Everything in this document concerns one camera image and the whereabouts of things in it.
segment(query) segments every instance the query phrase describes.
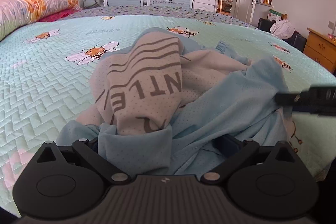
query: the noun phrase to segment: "bed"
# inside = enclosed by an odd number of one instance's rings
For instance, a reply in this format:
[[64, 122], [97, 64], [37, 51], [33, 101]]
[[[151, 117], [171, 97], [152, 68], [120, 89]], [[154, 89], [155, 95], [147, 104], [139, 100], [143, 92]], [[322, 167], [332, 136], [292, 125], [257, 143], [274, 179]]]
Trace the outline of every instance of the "bed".
[[[219, 41], [251, 59], [273, 55], [290, 91], [336, 78], [301, 52], [234, 18], [180, 8], [109, 7], [83, 10], [61, 20], [23, 26], [0, 42], [0, 206], [18, 214], [12, 187], [40, 145], [93, 103], [89, 79], [97, 58], [85, 54], [132, 45], [145, 29], [192, 33], [206, 47]], [[291, 144], [316, 179], [336, 156], [336, 119], [293, 114]]]

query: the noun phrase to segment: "cardboard box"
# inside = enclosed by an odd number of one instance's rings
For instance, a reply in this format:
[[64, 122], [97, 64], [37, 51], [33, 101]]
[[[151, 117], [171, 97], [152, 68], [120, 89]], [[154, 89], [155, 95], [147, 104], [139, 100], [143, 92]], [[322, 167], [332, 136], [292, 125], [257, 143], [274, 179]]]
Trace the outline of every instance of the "cardboard box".
[[274, 10], [270, 9], [269, 12], [268, 12], [267, 19], [270, 20], [270, 21], [273, 21], [273, 20], [280, 21], [282, 19], [282, 14], [280, 14], [277, 11], [274, 11]]

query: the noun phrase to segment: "floral pillow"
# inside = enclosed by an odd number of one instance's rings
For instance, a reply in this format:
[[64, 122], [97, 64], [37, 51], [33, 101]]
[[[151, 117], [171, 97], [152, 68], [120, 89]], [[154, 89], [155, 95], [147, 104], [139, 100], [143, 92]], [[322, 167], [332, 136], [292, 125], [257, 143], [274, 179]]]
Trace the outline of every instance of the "floral pillow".
[[65, 9], [80, 10], [78, 0], [0, 0], [0, 41], [21, 26]]

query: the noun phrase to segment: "wooden nightstand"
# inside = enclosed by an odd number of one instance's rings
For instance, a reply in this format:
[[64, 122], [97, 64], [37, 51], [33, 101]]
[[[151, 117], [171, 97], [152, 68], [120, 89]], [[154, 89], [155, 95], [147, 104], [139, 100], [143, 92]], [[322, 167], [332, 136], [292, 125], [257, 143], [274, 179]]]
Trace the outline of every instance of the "wooden nightstand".
[[325, 67], [331, 73], [336, 68], [336, 43], [310, 28], [307, 44], [303, 53]]

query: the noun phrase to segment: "cartoon bee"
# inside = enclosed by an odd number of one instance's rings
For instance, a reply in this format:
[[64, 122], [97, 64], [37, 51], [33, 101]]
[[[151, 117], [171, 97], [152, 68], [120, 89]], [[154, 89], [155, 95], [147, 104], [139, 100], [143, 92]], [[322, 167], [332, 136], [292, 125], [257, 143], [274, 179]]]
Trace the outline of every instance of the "cartoon bee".
[[39, 34], [35, 36], [33, 39], [27, 39], [25, 40], [26, 43], [35, 43], [37, 41], [40, 41], [41, 39], [47, 39], [49, 37], [59, 35], [59, 29], [51, 30], [49, 32], [43, 32], [42, 34]]
[[105, 17], [101, 17], [102, 20], [110, 20], [110, 19], [114, 19], [114, 16], [105, 16]]
[[285, 70], [292, 72], [292, 68], [290, 65], [288, 65], [285, 61], [281, 60], [280, 58], [278, 58], [277, 56], [273, 55], [274, 60]]
[[119, 50], [117, 48], [118, 45], [119, 45], [118, 42], [110, 42], [101, 47], [93, 47], [89, 49], [88, 51], [86, 51], [85, 53], [82, 51], [80, 53], [70, 55], [66, 58], [66, 60], [73, 61], [73, 62], [79, 61], [77, 65], [87, 64], [96, 59], [99, 60], [100, 57], [106, 52], [114, 52], [114, 51]]
[[284, 47], [281, 47], [278, 44], [275, 44], [273, 42], [270, 42], [270, 45], [273, 46], [274, 48], [276, 48], [277, 50], [279, 50], [280, 52], [285, 52], [285, 53], [288, 53], [288, 54], [291, 53], [288, 49], [286, 49]]
[[210, 21], [203, 21], [203, 20], [198, 20], [198, 21], [200, 21], [200, 22], [202, 22], [202, 23], [204, 23], [204, 24], [207, 24], [207, 25], [209, 25], [209, 26], [216, 26], [215, 24], [213, 24], [213, 23], [210, 22]]
[[178, 33], [179, 35], [182, 35], [184, 37], [191, 37], [192, 35], [198, 34], [198, 32], [196, 32], [196, 31], [189, 31], [187, 28], [180, 27], [180, 26], [177, 26], [177, 27], [174, 27], [174, 28], [171, 28], [171, 29], [169, 29], [167, 27], [167, 29], [170, 32]]

